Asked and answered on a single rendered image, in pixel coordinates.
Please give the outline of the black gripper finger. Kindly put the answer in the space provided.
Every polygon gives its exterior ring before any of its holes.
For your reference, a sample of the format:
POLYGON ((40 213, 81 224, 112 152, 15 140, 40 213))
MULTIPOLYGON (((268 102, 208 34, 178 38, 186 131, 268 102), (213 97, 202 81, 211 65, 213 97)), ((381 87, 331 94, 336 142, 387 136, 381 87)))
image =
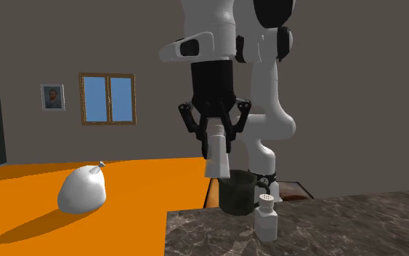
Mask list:
POLYGON ((201 141, 201 153, 204 159, 208 156, 208 135, 207 135, 207 125, 208 116, 207 111, 200 113, 200 119, 197 123, 193 118, 192 110, 193 104, 191 102, 183 103, 178 106, 180 115, 187 127, 189 133, 194 133, 197 140, 201 141))
POLYGON ((219 103, 220 107, 220 119, 224 127, 225 132, 225 143, 226 143, 226 153, 231 153, 232 141, 235 140, 237 133, 242 133, 246 125, 246 121, 251 110, 250 100, 241 100, 236 98, 235 104, 240 111, 238 121, 236 124, 232 124, 229 116, 229 110, 224 106, 223 102, 219 103))

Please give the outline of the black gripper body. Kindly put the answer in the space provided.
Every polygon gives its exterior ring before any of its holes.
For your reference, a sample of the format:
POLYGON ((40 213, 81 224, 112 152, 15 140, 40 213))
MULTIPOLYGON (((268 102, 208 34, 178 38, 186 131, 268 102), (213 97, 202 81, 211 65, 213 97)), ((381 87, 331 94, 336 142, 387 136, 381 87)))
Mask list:
POLYGON ((190 65, 193 98, 192 104, 199 113, 207 116, 222 116, 235 104, 233 89, 233 62, 231 60, 212 60, 190 65))

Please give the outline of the dark green mug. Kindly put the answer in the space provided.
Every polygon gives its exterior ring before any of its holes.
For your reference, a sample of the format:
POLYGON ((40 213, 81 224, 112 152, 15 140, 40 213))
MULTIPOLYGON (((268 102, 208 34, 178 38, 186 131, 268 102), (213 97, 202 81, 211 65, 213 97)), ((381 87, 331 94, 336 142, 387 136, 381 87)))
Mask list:
POLYGON ((233 216, 248 215, 259 206, 254 202, 255 187, 264 188, 270 195, 267 184, 257 179, 255 174, 240 169, 231 169, 230 177, 218 178, 219 208, 233 216))

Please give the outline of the brown robot stand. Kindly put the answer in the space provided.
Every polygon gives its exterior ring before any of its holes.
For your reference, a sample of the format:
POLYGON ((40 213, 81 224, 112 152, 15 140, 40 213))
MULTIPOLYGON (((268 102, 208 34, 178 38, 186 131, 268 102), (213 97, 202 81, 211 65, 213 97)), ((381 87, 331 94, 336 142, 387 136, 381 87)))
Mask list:
MULTIPOLYGON (((299 183, 292 181, 278 181, 280 186, 279 194, 284 201, 295 201, 303 199, 313 199, 313 196, 299 183)), ((211 179, 209 182, 204 208, 215 208, 219 206, 218 180, 211 179)))

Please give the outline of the wooden framed window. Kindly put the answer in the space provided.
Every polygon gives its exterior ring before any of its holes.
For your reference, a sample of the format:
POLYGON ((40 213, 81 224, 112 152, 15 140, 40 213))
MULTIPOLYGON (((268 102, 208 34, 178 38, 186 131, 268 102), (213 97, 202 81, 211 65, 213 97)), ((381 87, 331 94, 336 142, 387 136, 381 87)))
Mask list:
POLYGON ((80 73, 83 125, 136 125, 136 79, 129 73, 80 73))

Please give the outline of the white shaker bottle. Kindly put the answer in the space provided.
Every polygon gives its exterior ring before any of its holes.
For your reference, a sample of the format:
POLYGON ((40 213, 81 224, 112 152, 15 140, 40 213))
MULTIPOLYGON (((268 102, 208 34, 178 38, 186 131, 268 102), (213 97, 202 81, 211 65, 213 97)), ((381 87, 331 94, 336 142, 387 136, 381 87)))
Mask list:
POLYGON ((278 214, 274 210, 274 197, 269 194, 259 196, 259 206, 255 208, 254 230, 260 241, 275 241, 278 238, 278 214))

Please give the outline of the white knotted bag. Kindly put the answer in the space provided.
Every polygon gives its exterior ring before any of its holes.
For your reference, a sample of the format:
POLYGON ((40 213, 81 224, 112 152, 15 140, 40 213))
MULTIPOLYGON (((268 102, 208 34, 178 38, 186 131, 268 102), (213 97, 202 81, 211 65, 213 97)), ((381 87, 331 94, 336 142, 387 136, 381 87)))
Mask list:
POLYGON ((65 179, 57 196, 61 212, 82 214, 100 208, 106 201, 105 164, 86 165, 72 171, 65 179))

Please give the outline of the framed portrait picture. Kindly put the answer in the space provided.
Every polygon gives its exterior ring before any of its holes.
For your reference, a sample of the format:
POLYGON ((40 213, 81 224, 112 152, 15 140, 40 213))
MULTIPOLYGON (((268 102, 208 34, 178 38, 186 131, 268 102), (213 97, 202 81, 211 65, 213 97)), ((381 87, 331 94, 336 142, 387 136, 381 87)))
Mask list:
POLYGON ((65 111, 64 85, 41 84, 41 106, 43 111, 65 111))

